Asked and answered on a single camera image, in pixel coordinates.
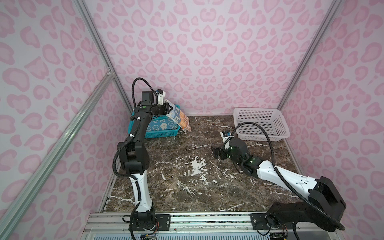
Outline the white plastic basket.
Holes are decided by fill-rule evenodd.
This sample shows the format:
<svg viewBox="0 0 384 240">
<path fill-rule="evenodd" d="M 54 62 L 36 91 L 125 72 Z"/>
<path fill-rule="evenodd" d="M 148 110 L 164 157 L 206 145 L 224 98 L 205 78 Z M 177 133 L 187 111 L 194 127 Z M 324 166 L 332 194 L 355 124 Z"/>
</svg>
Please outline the white plastic basket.
<svg viewBox="0 0 384 240">
<path fill-rule="evenodd" d="M 267 141 L 260 128 L 249 124 L 259 125 L 272 142 L 278 142 L 291 136 L 283 113 L 277 109 L 235 108 L 234 123 L 238 127 L 236 133 L 244 141 Z"/>
</svg>

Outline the teal bunny towel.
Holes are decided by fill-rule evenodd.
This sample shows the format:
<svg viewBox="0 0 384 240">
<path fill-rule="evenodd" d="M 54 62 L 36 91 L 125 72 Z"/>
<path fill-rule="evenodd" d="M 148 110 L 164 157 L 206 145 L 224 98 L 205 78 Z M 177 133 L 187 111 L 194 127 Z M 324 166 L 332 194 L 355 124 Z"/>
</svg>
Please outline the teal bunny towel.
<svg viewBox="0 0 384 240">
<path fill-rule="evenodd" d="M 153 118 L 147 127 L 147 132 L 176 130 L 179 126 L 167 116 Z"/>
</svg>

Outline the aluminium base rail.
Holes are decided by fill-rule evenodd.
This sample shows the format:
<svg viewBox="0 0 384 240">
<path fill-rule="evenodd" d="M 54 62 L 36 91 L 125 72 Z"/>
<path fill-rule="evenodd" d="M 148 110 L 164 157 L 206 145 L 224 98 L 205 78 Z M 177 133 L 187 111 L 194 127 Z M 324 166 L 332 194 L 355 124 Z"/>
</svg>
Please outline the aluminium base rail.
<svg viewBox="0 0 384 240">
<path fill-rule="evenodd" d="M 315 224 L 291 223 L 270 228 L 264 212 L 160 213 L 160 226 L 150 240 L 342 240 L 341 231 L 326 232 Z M 83 240 L 129 240 L 127 213 L 91 214 Z"/>
</svg>

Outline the teal plastic basket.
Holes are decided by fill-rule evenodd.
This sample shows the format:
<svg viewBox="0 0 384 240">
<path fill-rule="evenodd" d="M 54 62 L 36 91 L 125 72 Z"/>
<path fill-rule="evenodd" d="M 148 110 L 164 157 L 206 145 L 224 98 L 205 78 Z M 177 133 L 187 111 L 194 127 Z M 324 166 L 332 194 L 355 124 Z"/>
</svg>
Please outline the teal plastic basket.
<svg viewBox="0 0 384 240">
<path fill-rule="evenodd" d="M 175 137 L 180 129 L 181 127 L 166 115 L 153 117 L 147 127 L 145 138 Z"/>
</svg>

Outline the corner aluminium post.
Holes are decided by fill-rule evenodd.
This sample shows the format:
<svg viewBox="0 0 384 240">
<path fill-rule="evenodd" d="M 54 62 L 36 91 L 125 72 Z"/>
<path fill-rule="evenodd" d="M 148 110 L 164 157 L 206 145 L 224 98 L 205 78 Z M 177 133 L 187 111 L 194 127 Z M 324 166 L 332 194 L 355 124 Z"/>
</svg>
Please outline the corner aluminium post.
<svg viewBox="0 0 384 240">
<path fill-rule="evenodd" d="M 105 65 L 108 69 L 108 73 L 112 75 L 113 81 L 114 81 L 114 83 L 118 89 L 120 96 L 123 99 L 124 105 L 128 108 L 128 111 L 131 114 L 133 109 L 132 109 L 131 103 L 129 101 L 129 98 L 127 96 L 127 93 L 123 88 L 123 85 L 122 85 L 122 83 L 118 77 L 118 74 L 116 73 L 115 67 L 111 61 L 109 54 L 107 53 L 107 49 L 105 47 L 105 44 L 103 43 L 103 40 L 102 40 L 98 30 L 97 30 L 96 24 L 95 24 L 95 22 L 91 16 L 91 13 L 87 7 L 86 2 L 83 0 L 74 0 L 74 3 L 75 3 L 75 5 L 79 11 L 79 14 L 81 15 L 81 17 L 85 23 L 87 30 L 89 31 L 89 33 L 90 33 L 90 35 L 91 35 L 91 37 L 95 43 L 96 49 L 98 50 L 98 52 L 101 56 L 101 59 L 104 61 Z"/>
<path fill-rule="evenodd" d="M 314 37 L 312 41 L 309 44 L 309 47 L 307 51 L 305 52 L 296 72 L 294 73 L 286 91 L 283 94 L 283 97 L 277 107 L 278 110 L 282 111 L 284 106 L 287 104 L 289 101 L 290 95 L 293 93 L 294 88 L 300 81 L 301 76 L 303 75 L 306 67 L 311 61 L 311 58 L 315 54 L 317 48 L 319 47 L 320 43 L 322 42 L 322 39 L 326 35 L 327 31 L 331 27 L 333 21 L 335 18 L 338 16 L 339 12 L 343 8 L 344 5 L 343 0 L 334 0 L 331 2 L 331 5 L 329 9 L 327 10 L 321 24 L 319 25 L 316 33 L 314 34 Z"/>
</svg>

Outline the diagonal aluminium frame bar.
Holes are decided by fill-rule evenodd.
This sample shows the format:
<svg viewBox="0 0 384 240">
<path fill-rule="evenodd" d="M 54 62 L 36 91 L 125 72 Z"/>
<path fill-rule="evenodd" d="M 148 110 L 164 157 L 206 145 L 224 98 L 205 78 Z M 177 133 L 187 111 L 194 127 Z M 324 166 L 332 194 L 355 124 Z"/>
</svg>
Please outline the diagonal aluminium frame bar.
<svg viewBox="0 0 384 240">
<path fill-rule="evenodd" d="M 101 99 L 105 90 L 115 80 L 114 74 L 106 74 L 101 83 L 96 87 L 76 116 L 70 122 L 59 140 L 53 145 L 50 152 L 43 159 L 42 163 L 22 188 L 20 194 L 10 205 L 1 219 L 1 239 L 7 240 L 26 214 L 30 205 L 52 174 L 58 162 L 61 160 L 75 136 Z"/>
</svg>

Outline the right corner aluminium post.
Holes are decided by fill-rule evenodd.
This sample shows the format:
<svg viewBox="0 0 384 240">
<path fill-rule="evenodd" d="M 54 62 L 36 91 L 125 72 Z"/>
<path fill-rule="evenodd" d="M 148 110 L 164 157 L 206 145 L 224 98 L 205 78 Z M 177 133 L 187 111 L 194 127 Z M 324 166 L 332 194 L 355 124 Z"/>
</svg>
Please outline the right corner aluminium post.
<svg viewBox="0 0 384 240">
<path fill-rule="evenodd" d="M 294 88 L 300 81 L 301 76 L 303 75 L 306 67 L 311 61 L 311 58 L 315 54 L 317 48 L 319 47 L 320 43 L 322 42 L 322 39 L 326 35 L 327 31 L 331 27 L 333 21 L 335 18 L 338 16 L 339 12 L 343 8 L 344 5 L 343 0 L 334 0 L 331 2 L 331 5 L 329 9 L 327 10 L 321 24 L 319 25 L 316 33 L 314 34 L 314 37 L 312 41 L 309 44 L 309 47 L 307 51 L 305 52 L 296 72 L 294 73 L 286 91 L 283 94 L 283 97 L 277 107 L 278 110 L 282 111 L 284 106 L 287 104 L 289 101 L 290 95 L 293 93 Z"/>
</svg>

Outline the left corner aluminium post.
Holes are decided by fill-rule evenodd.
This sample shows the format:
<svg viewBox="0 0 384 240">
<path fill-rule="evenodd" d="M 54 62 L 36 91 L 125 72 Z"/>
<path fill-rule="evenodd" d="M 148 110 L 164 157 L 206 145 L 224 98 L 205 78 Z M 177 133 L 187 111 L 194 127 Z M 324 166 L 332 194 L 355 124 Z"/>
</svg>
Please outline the left corner aluminium post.
<svg viewBox="0 0 384 240">
<path fill-rule="evenodd" d="M 108 73 L 112 75 L 113 81 L 114 81 L 114 83 L 118 89 L 120 96 L 123 99 L 124 105 L 128 108 L 128 111 L 131 114 L 133 109 L 132 109 L 131 103 L 129 101 L 129 98 L 127 96 L 127 93 L 123 88 L 123 85 L 122 85 L 122 83 L 118 77 L 118 74 L 116 73 L 115 67 L 111 61 L 109 54 L 107 53 L 107 49 L 105 47 L 105 44 L 103 43 L 103 40 L 102 40 L 98 30 L 97 30 L 96 24 L 95 24 L 95 22 L 91 16 L 91 13 L 87 7 L 86 2 L 83 0 L 74 0 L 74 3 L 75 3 L 75 5 L 79 11 L 79 14 L 81 15 L 81 17 L 85 23 L 87 30 L 89 31 L 89 33 L 90 33 L 90 35 L 91 35 L 91 37 L 95 43 L 96 49 L 98 50 L 98 52 L 101 56 L 101 59 L 104 61 L 105 65 L 108 69 Z"/>
</svg>

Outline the grey patterned towel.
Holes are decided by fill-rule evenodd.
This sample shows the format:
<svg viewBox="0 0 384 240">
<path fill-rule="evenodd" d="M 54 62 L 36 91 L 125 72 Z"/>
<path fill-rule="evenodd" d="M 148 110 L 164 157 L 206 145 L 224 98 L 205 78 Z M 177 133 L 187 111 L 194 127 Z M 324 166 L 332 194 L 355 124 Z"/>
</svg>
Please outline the grey patterned towel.
<svg viewBox="0 0 384 240">
<path fill-rule="evenodd" d="M 172 119 L 181 129 L 186 132 L 191 132 L 192 128 L 190 126 L 190 119 L 187 117 L 187 115 L 181 110 L 180 107 L 173 104 L 169 100 L 166 100 L 166 103 L 168 103 L 169 107 L 172 108 L 170 112 L 167 114 L 167 117 Z"/>
</svg>

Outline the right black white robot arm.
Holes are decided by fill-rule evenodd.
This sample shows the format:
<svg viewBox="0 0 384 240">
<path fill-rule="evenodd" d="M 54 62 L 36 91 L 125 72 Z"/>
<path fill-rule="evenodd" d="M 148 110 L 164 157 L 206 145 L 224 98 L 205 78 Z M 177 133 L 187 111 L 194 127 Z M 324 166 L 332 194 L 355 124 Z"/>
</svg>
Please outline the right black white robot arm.
<svg viewBox="0 0 384 240">
<path fill-rule="evenodd" d="M 278 185 L 300 199 L 297 203 L 273 203 L 264 220 L 270 228 L 303 222 L 315 224 L 327 232 L 345 230 L 341 219 L 346 203 L 330 179 L 315 179 L 278 167 L 252 155 L 246 143 L 235 137 L 225 138 L 221 147 L 211 150 L 215 159 L 231 160 L 247 176 Z"/>
</svg>

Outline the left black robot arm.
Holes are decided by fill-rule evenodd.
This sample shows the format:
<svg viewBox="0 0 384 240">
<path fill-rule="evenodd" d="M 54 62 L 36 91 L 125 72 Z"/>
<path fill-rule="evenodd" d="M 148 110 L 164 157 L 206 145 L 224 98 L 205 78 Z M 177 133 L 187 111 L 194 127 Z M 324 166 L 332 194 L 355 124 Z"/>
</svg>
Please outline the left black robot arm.
<svg viewBox="0 0 384 240">
<path fill-rule="evenodd" d="M 145 147 L 145 136 L 153 117 L 164 116 L 173 110 L 164 102 L 163 90 L 142 92 L 142 101 L 130 118 L 131 130 L 124 142 L 118 143 L 113 159 L 113 172 L 119 178 L 129 178 L 134 191 L 135 207 L 130 215 L 130 231 L 156 229 L 156 213 L 150 197 L 147 173 L 150 156 Z"/>
</svg>

